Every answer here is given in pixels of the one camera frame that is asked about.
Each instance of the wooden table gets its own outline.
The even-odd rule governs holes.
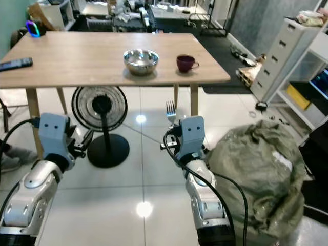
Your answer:
[[[123,63],[123,53],[130,49],[149,49],[159,55],[153,74],[137,77]],[[181,74],[176,57],[188,54],[199,68]],[[33,66],[0,73],[0,88],[26,88],[31,116],[39,116],[38,87],[57,87],[66,113],[62,87],[67,86],[159,86],[173,85],[177,104],[178,86],[189,85],[191,114],[198,113],[198,85],[227,82],[226,71],[198,40],[189,33],[102,33],[47,32],[33,38],[26,34],[2,62],[31,57]],[[34,138],[38,153],[42,147],[37,131]]]

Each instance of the metal bowl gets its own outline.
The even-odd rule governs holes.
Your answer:
[[[158,55],[150,50],[129,50],[124,53],[124,63],[134,75],[152,73],[158,60]]]

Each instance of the person's foot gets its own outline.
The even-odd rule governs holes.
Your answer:
[[[0,172],[6,173],[15,171],[21,167],[21,161],[18,157],[10,158],[7,155],[3,154],[0,162]]]
[[[18,157],[22,164],[28,164],[35,162],[37,159],[37,154],[33,151],[23,149],[20,147],[14,147],[12,146],[7,152],[6,155],[8,155],[11,158]]]

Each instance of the fan grille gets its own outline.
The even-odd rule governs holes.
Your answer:
[[[101,132],[101,117],[93,110],[92,100],[101,95],[106,95],[112,103],[107,114],[107,125],[111,131],[122,124],[127,111],[128,103],[123,91],[119,87],[94,86],[78,87],[72,97],[72,110],[75,118],[86,128]]]

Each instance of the green wall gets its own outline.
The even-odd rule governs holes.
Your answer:
[[[25,25],[26,8],[35,0],[0,0],[0,59],[10,48],[10,36]]]

